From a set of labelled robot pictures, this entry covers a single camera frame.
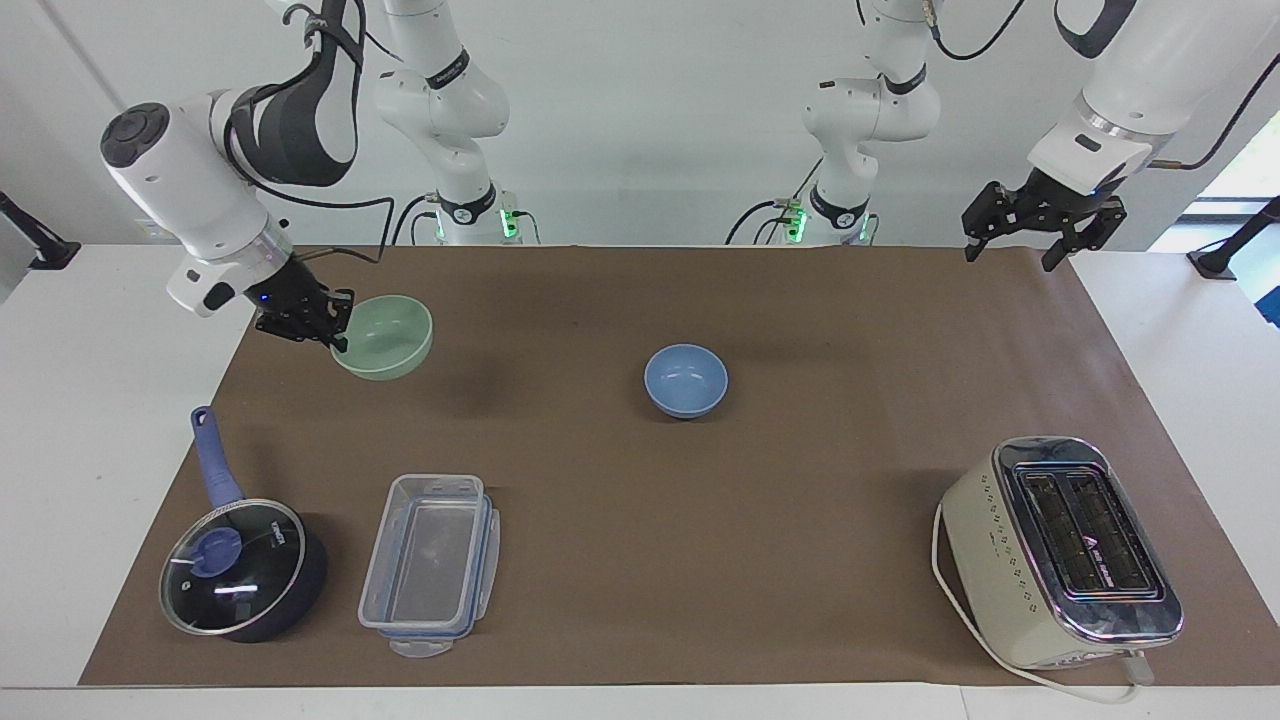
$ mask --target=table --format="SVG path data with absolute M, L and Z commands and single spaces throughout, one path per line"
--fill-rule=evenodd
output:
M 0 593 L 0 716 L 137 717 L 302 711 L 348 717 L 477 712 L 515 717 L 919 717 L 1078 715 L 1038 688 L 927 684 L 67 689 L 74 685 L 189 446 L 182 418 L 216 389 L 251 318 L 237 300 L 211 319 L 164 293 L 178 247 L 91 246 L 60 273 L 28 277 L 0 305 L 0 559 L 20 584 Z M 1280 334 L 1231 283 L 1206 282 L 1179 255 L 1073 259 L 1188 469 L 1280 616 L 1270 507 L 1280 501 L 1268 429 L 1280 427 Z M 1157 283 L 1155 268 L 1179 283 Z M 1229 706 L 1270 716 L 1280 688 L 1153 688 L 1116 717 L 1198 717 Z

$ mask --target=toaster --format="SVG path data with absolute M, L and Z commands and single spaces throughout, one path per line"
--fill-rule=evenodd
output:
M 1178 596 L 1106 457 L 1069 437 L 1002 442 L 941 514 L 982 639 L 1024 670 L 1172 642 Z

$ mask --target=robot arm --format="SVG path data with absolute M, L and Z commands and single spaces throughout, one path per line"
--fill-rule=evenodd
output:
M 339 336 L 353 293 L 315 279 L 247 182 L 328 186 L 356 155 L 364 4 L 323 0 L 319 14 L 294 8 L 308 13 L 314 46 L 301 73 L 180 104 L 136 105 L 110 122 L 100 150 L 115 182 L 187 250 L 168 284 L 179 305 L 207 316 L 246 295 L 259 329 L 344 350 Z
M 458 41 L 447 0 L 384 0 L 392 38 L 410 69 L 383 74 L 374 95 L 383 119 L 435 170 L 444 242 L 515 242 L 513 199 L 489 177 L 476 138 L 507 127 L 507 96 Z
M 991 240 L 1021 229 L 1061 233 L 1042 260 L 1046 270 L 1102 247 L 1125 218 L 1116 188 L 1266 38 L 1280 1 L 1059 0 L 1053 14 L 1062 38 L 1097 59 L 1093 76 L 1032 149 L 1027 183 L 1012 191 L 988 183 L 965 210 L 970 261 Z
M 805 242 L 858 237 L 879 169 L 863 142 L 919 140 L 938 123 L 941 101 L 924 65 L 929 29 L 922 3 L 874 0 L 870 12 L 867 59 L 879 76 L 823 82 L 805 106 L 805 128 L 823 150 L 818 182 L 804 204 Z

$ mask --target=saucepan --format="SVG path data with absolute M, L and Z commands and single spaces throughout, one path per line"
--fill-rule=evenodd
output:
M 227 466 L 212 409 L 191 414 L 196 455 L 214 510 L 173 547 L 160 607 L 175 628 L 236 642 L 270 639 L 306 615 L 328 556 L 302 519 L 274 500 L 248 498 Z

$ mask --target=toaster slot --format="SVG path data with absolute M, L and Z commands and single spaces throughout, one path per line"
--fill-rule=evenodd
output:
M 1158 597 L 1155 568 L 1107 478 L 1088 465 L 1024 466 L 1016 477 L 1069 598 Z

